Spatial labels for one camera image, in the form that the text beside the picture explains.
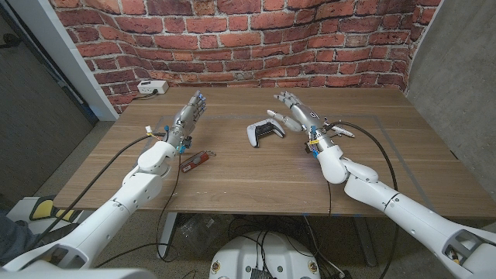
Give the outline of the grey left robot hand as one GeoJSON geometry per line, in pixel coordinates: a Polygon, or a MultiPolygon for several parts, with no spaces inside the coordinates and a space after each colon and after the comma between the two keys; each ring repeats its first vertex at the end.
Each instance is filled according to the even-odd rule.
{"type": "Polygon", "coordinates": [[[196,122],[206,110],[205,97],[197,90],[188,104],[174,117],[173,124],[168,132],[166,142],[174,148],[189,137],[195,129],[196,122]]]}

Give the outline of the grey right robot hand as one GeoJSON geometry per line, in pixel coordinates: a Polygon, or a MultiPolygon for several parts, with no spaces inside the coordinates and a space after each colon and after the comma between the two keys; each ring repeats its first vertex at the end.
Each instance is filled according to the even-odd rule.
{"type": "Polygon", "coordinates": [[[323,129],[323,122],[318,114],[294,94],[283,91],[279,95],[274,95],[276,99],[283,102],[290,110],[293,118],[284,116],[273,110],[267,110],[267,114],[277,121],[285,124],[291,131],[306,132],[310,140],[318,140],[314,148],[318,152],[330,148],[334,145],[329,135],[326,135],[323,129]]]}

